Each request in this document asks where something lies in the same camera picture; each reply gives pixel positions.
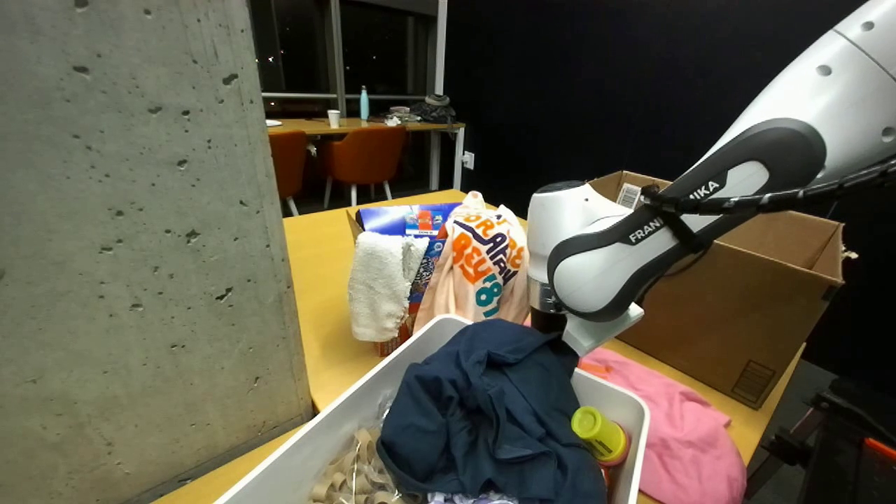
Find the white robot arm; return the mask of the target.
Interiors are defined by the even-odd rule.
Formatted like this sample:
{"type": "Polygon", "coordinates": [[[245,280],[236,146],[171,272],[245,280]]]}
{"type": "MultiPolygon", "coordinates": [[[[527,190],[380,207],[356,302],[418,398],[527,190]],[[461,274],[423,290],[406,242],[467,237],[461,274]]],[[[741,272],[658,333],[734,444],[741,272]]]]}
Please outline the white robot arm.
{"type": "Polygon", "coordinates": [[[531,325],[584,354],[633,326],[675,263],[758,213],[896,167],[896,0],[864,0],[796,55],[677,179],[623,207],[552,182],[527,207],[531,325]]]}

